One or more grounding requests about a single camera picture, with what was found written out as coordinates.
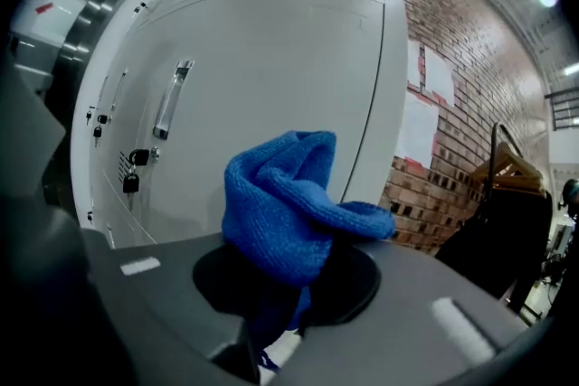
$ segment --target blue microfiber cloth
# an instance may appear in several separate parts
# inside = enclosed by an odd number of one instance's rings
[[[335,151],[331,132],[291,131],[237,155],[225,170],[225,239],[283,284],[315,280],[336,231],[369,239],[394,233],[390,212],[329,200]]]

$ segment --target white sticker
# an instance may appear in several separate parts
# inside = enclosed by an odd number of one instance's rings
[[[139,260],[133,260],[128,264],[123,264],[122,266],[120,266],[120,270],[123,272],[124,275],[128,277],[129,275],[139,274],[141,272],[145,272],[147,270],[157,268],[160,266],[161,263],[158,261],[157,258],[149,257]]]

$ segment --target locker vent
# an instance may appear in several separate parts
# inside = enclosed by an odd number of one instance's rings
[[[119,155],[119,181],[121,183],[123,183],[125,175],[128,174],[129,169],[130,162],[128,161],[128,158],[125,156],[125,154],[121,151]]]

